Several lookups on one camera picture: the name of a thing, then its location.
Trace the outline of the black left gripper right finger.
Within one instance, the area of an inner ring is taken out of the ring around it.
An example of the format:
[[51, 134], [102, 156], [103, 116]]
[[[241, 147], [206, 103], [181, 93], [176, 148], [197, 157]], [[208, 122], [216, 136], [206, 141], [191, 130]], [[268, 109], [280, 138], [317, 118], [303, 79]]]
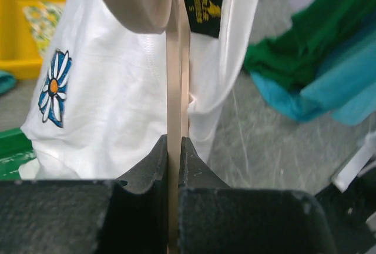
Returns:
[[300, 190], [239, 189], [224, 183], [182, 139], [181, 253], [336, 253], [324, 210]]

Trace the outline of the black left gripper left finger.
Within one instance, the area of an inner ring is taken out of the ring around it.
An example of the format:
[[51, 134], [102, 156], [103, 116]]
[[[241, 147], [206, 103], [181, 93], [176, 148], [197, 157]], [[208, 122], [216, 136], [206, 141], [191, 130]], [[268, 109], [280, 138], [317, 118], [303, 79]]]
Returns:
[[166, 253], [167, 137], [115, 180], [1, 176], [2, 253]]

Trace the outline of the white daisy print t-shirt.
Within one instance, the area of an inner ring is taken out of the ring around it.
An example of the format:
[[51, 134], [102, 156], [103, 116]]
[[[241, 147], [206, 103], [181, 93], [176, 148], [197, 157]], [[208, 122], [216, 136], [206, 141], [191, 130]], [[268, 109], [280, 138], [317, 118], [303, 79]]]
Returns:
[[[189, 17], [189, 137], [206, 161], [240, 72], [259, 0], [184, 0]], [[66, 0], [22, 132], [22, 179], [123, 175], [167, 132], [165, 34], [137, 34], [103, 0]]]

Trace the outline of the beige hanger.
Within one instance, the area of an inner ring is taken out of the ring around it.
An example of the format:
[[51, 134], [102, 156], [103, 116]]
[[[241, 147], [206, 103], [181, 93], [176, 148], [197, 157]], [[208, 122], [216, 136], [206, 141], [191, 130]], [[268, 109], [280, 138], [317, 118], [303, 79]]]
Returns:
[[168, 252], [178, 253], [178, 180], [189, 119], [190, 27], [184, 0], [103, 0], [114, 17], [139, 34], [166, 34]]

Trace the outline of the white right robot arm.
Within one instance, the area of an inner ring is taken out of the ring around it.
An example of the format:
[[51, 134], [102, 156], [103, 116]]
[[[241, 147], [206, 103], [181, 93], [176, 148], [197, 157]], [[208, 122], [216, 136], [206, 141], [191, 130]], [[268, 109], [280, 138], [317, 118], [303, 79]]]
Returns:
[[375, 132], [365, 136], [316, 198], [338, 253], [375, 253]]

